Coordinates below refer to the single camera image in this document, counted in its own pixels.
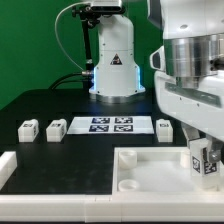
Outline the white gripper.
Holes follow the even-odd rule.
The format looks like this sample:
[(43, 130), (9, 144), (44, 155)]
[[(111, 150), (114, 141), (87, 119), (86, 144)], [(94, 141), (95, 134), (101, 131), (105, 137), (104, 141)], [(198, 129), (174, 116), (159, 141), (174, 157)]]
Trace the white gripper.
[(173, 77), (161, 71), (155, 72), (154, 81), (158, 106), (182, 122), (187, 147), (200, 138), (200, 130), (208, 134), (205, 160), (219, 162), (224, 142), (224, 71), (201, 78), (197, 89), (180, 88)]

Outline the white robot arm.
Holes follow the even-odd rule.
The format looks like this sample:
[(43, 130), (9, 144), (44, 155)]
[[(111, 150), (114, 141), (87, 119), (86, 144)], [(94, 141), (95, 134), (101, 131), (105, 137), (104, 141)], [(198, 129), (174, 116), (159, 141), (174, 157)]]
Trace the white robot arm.
[[(163, 30), (151, 56), (160, 110), (181, 121), (188, 147), (206, 162), (221, 160), (224, 146), (224, 0), (147, 0), (148, 19)], [(90, 96), (123, 102), (142, 93), (133, 60), (133, 26), (122, 0), (92, 0), (100, 59)]]

